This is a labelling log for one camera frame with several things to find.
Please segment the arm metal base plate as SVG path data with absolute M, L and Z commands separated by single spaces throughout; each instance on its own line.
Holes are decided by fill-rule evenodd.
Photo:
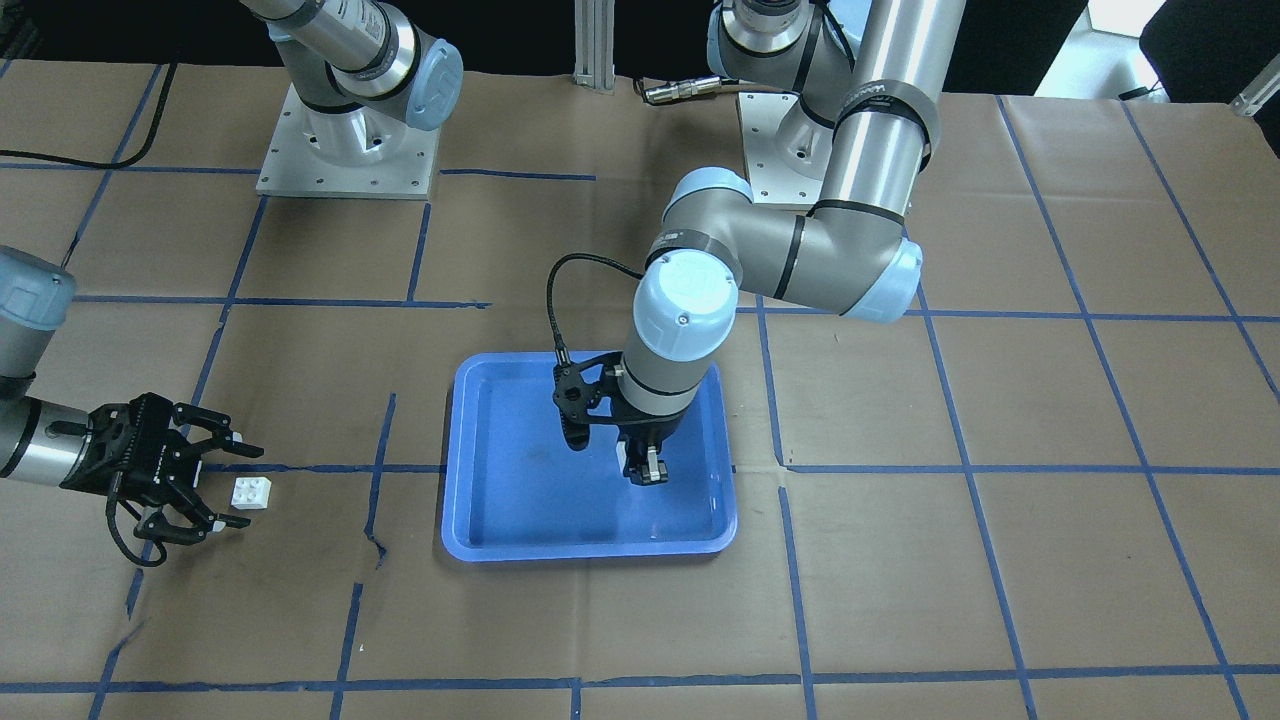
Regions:
M 293 199 L 426 200 L 438 142 L 438 131 L 413 129 L 367 108 L 316 111 L 289 87 L 256 191 Z
M 739 117 L 754 202 L 806 211 L 820 196 L 833 131 L 813 120 L 795 94 L 741 94 Z

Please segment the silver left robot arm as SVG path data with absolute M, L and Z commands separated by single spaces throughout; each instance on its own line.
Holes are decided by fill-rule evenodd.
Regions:
M 749 170 L 686 174 L 666 206 L 634 297 L 625 347 L 602 378 L 562 400 L 564 433 L 585 439 L 602 398 L 622 473 L 659 484 L 663 443 L 727 338 L 741 292 L 890 323 L 920 281 L 905 237 L 910 196 L 940 146 L 937 102 L 961 1 L 856 1 L 842 26 L 826 1 L 722 1 L 710 68 L 771 90 L 741 105 Z

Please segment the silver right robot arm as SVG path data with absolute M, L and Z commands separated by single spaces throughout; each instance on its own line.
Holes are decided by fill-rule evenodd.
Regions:
M 76 296 L 74 277 L 14 247 L 1 251 L 1 461 L 6 479 L 100 496 L 108 532 L 129 552 L 119 512 L 133 536 L 151 541 L 156 562 L 169 544 L 197 544 L 247 518 L 211 510 L 198 496 L 204 457 L 225 451 L 259 457 L 230 418 L 192 404 L 145 393 L 93 411 L 29 392 L 36 368 Z

